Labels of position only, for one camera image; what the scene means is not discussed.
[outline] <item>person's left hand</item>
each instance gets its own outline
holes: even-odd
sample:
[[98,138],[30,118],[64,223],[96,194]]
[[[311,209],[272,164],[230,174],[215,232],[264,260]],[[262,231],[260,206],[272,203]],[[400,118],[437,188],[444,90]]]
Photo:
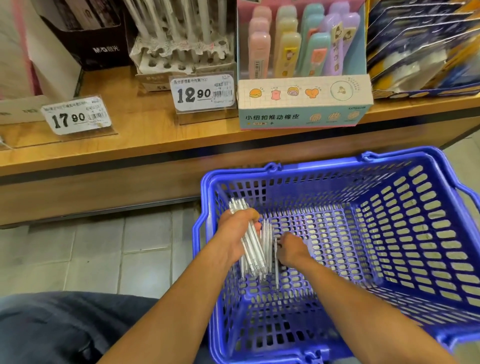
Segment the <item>person's left hand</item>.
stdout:
[[224,244],[228,249],[228,262],[233,265],[244,254],[243,245],[240,239],[245,235],[248,228],[248,222],[255,222],[255,230],[260,233],[262,225],[258,222],[260,214],[253,208],[239,210],[232,215],[229,209],[220,216],[218,229],[214,238],[218,239],[220,244]]

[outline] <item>dark gray pants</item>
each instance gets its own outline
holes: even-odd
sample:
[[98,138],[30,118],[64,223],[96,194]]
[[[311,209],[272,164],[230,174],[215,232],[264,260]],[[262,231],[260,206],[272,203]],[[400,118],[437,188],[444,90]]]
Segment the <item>dark gray pants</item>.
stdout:
[[[90,292],[0,298],[0,364],[96,363],[157,299]],[[205,345],[195,363],[214,363]]]

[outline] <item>forearm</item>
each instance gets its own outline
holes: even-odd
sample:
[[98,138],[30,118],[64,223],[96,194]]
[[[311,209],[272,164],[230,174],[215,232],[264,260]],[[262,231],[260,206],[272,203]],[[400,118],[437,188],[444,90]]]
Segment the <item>forearm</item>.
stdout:
[[455,363],[431,336],[373,294],[313,259],[304,259],[298,269],[363,364]]
[[214,237],[99,363],[193,363],[229,268],[225,247]]

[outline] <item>white price label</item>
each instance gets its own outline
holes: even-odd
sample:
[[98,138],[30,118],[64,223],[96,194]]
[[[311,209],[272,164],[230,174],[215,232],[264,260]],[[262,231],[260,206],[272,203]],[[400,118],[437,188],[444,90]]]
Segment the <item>white price label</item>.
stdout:
[[84,132],[112,125],[99,96],[45,105],[40,110],[56,135]]
[[178,111],[221,109],[235,104],[235,83],[231,74],[174,78],[170,88]]

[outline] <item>person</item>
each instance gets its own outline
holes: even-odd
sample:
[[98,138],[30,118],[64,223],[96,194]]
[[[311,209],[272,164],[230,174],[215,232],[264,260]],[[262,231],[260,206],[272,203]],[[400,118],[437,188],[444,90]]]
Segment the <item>person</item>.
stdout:
[[[1,299],[0,363],[193,363],[225,277],[243,255],[240,239],[251,220],[260,230],[258,219],[254,209],[225,212],[160,300],[86,292]],[[455,363],[400,311],[318,264],[301,238],[284,234],[277,254],[310,282],[361,363]]]

